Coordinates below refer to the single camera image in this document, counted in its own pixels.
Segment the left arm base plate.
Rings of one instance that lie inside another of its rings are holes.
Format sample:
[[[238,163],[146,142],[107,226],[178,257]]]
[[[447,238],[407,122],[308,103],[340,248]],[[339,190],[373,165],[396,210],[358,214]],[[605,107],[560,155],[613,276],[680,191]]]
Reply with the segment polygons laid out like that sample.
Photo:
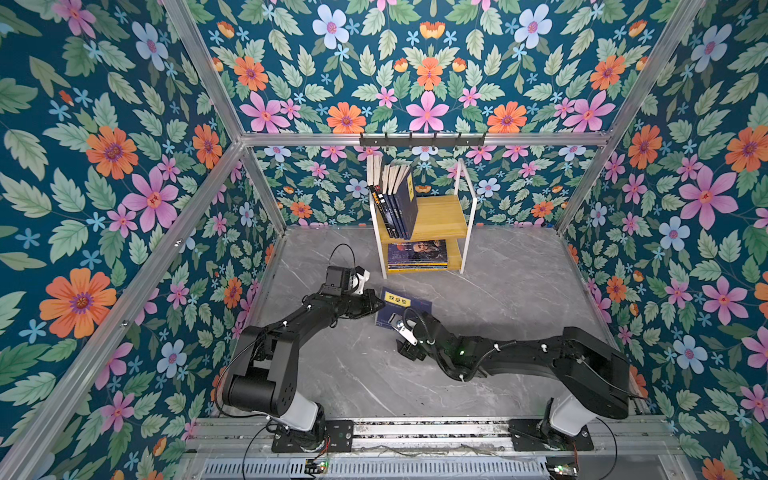
[[[355,423],[352,420],[318,421],[309,431],[279,427],[274,435],[273,453],[349,453]]]

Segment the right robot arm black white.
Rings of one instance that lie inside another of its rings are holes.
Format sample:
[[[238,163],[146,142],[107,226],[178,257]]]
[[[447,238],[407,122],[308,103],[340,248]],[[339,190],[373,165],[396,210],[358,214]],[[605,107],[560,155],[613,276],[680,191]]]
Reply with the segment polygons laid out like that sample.
[[[412,361],[431,358],[454,381],[507,374],[559,381],[565,393],[548,400],[542,419],[508,424],[512,436],[546,448],[573,447],[599,417],[626,419],[636,397],[626,356],[578,327],[536,340],[456,336],[432,315],[413,308],[391,315],[389,325],[401,336],[400,355]]]

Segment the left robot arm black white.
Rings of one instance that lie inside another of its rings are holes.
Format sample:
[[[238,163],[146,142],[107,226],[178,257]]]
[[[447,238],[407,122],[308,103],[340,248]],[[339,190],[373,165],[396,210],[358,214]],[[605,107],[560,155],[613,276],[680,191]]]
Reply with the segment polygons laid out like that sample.
[[[300,349],[339,320],[361,319],[383,307],[383,300],[372,288],[357,293],[323,287],[306,296],[302,305],[284,319],[245,328],[220,384],[222,403],[275,420],[286,429],[288,438],[306,451],[324,448],[324,409],[299,393]]]

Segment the navy book Yuewei label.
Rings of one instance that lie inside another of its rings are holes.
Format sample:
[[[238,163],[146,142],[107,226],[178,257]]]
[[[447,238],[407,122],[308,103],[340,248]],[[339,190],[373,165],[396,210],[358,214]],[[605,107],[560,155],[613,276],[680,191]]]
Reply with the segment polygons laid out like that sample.
[[[397,166],[393,167],[392,165],[386,165],[383,168],[383,171],[382,171],[383,193],[384,193],[386,204],[387,204],[388,215],[391,218],[391,223],[395,230],[395,237],[397,239],[403,239],[404,229],[403,229],[403,226],[401,225],[399,210],[396,204],[395,197],[393,196],[393,190],[392,190],[397,173],[398,173]]]

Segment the navy book large yellow label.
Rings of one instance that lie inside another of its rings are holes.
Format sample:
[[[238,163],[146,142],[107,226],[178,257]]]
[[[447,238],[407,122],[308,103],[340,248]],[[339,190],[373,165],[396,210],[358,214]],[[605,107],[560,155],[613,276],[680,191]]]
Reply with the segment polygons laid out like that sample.
[[[399,210],[404,240],[410,240],[414,233],[418,216],[418,204],[413,184],[412,169],[406,165],[398,167],[393,185],[393,196]]]

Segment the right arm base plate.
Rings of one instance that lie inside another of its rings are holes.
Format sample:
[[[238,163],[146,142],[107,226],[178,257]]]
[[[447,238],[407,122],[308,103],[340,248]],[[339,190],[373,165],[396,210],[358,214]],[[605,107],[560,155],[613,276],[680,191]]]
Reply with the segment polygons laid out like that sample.
[[[512,419],[508,432],[515,451],[568,451],[577,453],[594,450],[590,432],[584,426],[575,436],[567,436],[545,425],[543,420]]]

